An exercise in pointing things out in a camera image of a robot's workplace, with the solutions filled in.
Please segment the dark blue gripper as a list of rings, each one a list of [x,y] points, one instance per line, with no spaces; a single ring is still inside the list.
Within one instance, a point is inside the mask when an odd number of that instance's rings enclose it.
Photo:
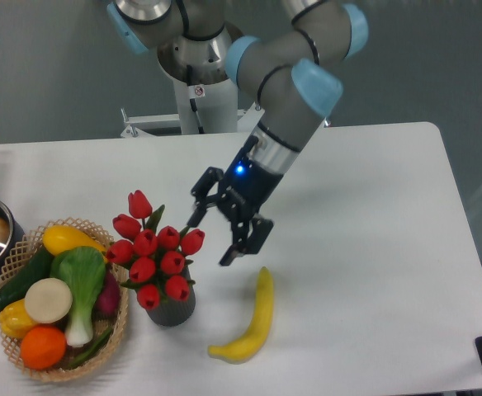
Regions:
[[[232,244],[219,261],[230,266],[234,259],[257,255],[273,229],[274,222],[257,214],[268,200],[283,174],[265,169],[241,148],[230,165],[223,171],[208,167],[191,189],[193,212],[187,226],[198,226],[207,210],[218,203],[218,209],[231,223]],[[218,193],[211,194],[218,184]]]

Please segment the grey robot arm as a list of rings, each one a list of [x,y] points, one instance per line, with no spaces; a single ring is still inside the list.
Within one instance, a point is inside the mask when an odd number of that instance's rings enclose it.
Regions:
[[[285,1],[289,33],[265,43],[242,34],[222,1],[112,1],[107,11],[135,53],[154,50],[172,80],[183,134],[233,132],[238,92],[262,116],[226,170],[211,167],[192,188],[196,227],[210,207],[229,221],[221,264],[257,254],[273,223],[260,208],[343,93],[328,68],[360,51],[362,11],[337,1]]]

